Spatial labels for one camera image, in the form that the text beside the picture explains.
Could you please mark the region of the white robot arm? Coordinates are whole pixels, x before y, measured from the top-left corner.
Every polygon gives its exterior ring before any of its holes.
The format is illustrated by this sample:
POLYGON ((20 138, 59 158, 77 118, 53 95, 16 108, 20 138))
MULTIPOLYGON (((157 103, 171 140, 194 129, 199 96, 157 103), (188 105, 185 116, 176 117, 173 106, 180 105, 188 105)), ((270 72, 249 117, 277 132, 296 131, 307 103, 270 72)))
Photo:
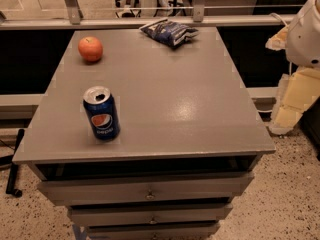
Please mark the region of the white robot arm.
POLYGON ((269 130, 285 135, 320 97, 320 0, 307 0, 265 47, 284 50, 289 73, 283 74, 271 113, 269 130))

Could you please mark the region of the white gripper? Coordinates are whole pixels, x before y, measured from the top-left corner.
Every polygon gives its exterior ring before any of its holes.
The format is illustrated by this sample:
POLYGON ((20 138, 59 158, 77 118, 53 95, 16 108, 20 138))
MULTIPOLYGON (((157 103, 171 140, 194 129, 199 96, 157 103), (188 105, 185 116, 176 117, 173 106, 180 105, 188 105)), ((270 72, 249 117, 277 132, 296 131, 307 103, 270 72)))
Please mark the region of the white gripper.
POLYGON ((283 74, 279 81, 269 130, 284 135, 320 97, 320 0, 307 0, 289 28, 279 30, 265 47, 274 51, 286 48, 287 60, 304 66, 291 76, 283 74))

